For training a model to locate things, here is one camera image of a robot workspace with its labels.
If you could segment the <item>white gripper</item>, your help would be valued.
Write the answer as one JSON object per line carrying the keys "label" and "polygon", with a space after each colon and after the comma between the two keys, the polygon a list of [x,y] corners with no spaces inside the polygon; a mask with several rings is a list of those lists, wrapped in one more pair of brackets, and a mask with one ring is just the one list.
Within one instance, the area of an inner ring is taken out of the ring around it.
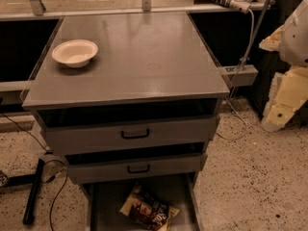
{"label": "white gripper", "polygon": [[308,101],[308,0],[302,0],[283,26],[264,38],[259,47],[278,52],[292,66],[286,73],[274,74],[269,88],[269,101],[261,126],[268,132],[285,127]]}

